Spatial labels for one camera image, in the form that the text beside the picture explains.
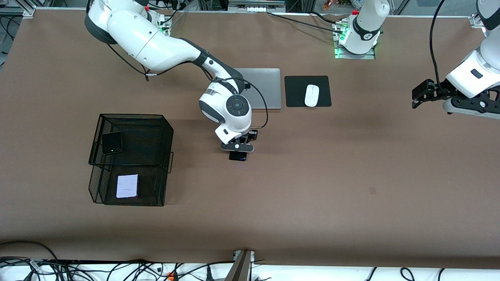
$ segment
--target black smartphone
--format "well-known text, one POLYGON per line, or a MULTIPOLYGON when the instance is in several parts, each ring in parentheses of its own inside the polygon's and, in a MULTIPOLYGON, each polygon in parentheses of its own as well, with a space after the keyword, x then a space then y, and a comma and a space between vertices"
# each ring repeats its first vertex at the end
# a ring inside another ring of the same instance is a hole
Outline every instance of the black smartphone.
POLYGON ((246 161, 247 160, 247 153, 241 152, 241 151, 230 151, 229 152, 229 160, 246 161))
POLYGON ((122 132, 102 134, 102 154, 112 154, 123 151, 122 132))

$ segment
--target mouse pad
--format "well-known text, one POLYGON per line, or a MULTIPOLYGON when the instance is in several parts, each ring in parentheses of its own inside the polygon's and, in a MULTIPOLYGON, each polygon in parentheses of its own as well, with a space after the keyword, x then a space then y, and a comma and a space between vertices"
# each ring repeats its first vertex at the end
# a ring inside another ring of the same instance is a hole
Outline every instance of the mouse pad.
POLYGON ((319 87, 319 97, 316 107, 331 107, 332 97, 330 96, 330 83, 328 76, 285 76, 284 93, 286 96, 286 106, 289 108, 306 107, 306 89, 308 85, 319 87))

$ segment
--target mesh organizer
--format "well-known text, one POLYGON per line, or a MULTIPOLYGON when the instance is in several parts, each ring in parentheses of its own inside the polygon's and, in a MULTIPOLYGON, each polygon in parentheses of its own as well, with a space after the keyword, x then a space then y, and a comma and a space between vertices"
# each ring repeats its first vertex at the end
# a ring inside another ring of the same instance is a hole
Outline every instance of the mesh organizer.
POLYGON ((100 114, 88 163, 94 203, 163 206, 174 129, 162 115, 100 114), (103 154, 103 135, 121 132, 120 152, 103 154), (138 175, 137 196, 117 198, 118 176, 138 175))

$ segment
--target black mesh basket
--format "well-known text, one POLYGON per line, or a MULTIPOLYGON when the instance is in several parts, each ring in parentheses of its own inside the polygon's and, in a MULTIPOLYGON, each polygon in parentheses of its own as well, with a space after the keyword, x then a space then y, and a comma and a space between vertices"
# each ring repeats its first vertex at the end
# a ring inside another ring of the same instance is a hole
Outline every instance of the black mesh basket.
POLYGON ((162 115, 99 115, 88 160, 92 200, 105 205, 163 206, 174 155, 173 135, 174 129, 162 115), (110 152, 107 143, 103 145, 103 135, 115 132, 121 132, 121 144, 110 152), (129 175, 138 175, 137 195, 118 198, 118 176, 129 175))

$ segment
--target white computer mouse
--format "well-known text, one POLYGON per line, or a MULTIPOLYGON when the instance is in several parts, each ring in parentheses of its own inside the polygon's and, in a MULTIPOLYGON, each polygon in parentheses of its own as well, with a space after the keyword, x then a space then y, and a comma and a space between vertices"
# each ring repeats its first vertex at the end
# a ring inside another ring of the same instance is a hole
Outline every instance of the white computer mouse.
POLYGON ((320 96, 320 87, 316 85, 307 85, 305 90, 305 105, 308 107, 315 107, 318 104, 318 98, 320 96))

